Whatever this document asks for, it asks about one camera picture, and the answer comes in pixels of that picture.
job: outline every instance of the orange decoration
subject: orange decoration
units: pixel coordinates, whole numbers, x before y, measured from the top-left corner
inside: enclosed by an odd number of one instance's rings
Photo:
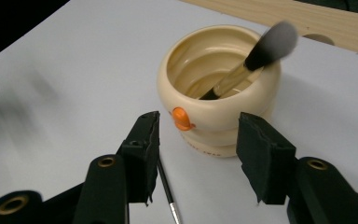
[[[190,123],[188,114],[182,107],[176,107],[172,111],[172,118],[175,121],[175,126],[181,131],[188,131],[194,127],[194,124]]]

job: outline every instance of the brush handle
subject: brush handle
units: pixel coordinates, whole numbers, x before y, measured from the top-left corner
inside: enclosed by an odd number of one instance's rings
[[[217,100],[222,95],[226,94],[239,83],[243,82],[252,74],[246,66],[240,63],[237,67],[232,69],[228,75],[222,78],[219,82],[214,84],[214,86],[203,96],[200,97],[200,100]]]

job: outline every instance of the wooden surface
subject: wooden surface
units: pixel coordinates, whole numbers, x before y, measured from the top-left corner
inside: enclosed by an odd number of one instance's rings
[[[336,46],[358,52],[358,13],[292,0],[183,1],[267,26],[287,20],[300,35],[325,35]]]

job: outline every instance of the screw hole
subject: screw hole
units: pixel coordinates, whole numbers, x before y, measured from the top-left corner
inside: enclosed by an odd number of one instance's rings
[[[6,216],[20,211],[28,203],[27,195],[11,198],[0,205],[0,215]]]
[[[132,146],[140,146],[141,143],[139,143],[138,141],[131,141],[130,145],[132,145]]]
[[[322,162],[322,161],[317,161],[317,160],[310,160],[307,161],[307,164],[312,167],[313,169],[317,169],[317,170],[327,170],[327,165]]]
[[[100,167],[109,167],[115,164],[115,158],[113,157],[106,157],[98,161],[98,165]]]

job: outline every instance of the thin paintbrush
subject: thin paintbrush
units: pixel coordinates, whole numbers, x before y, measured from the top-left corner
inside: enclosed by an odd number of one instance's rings
[[[296,46],[296,28],[287,21],[272,26],[261,36],[243,63],[217,82],[200,100],[216,100],[240,84],[254,70],[287,56]]]
[[[170,189],[170,185],[168,183],[167,176],[165,175],[164,172],[164,167],[162,165],[161,158],[159,158],[157,161],[157,167],[158,167],[159,176],[161,177],[162,186],[164,187],[165,194],[167,195],[168,204],[170,205],[172,211],[173,219],[175,220],[176,224],[181,224],[179,211],[178,208],[176,207],[175,201],[173,200],[172,192]]]

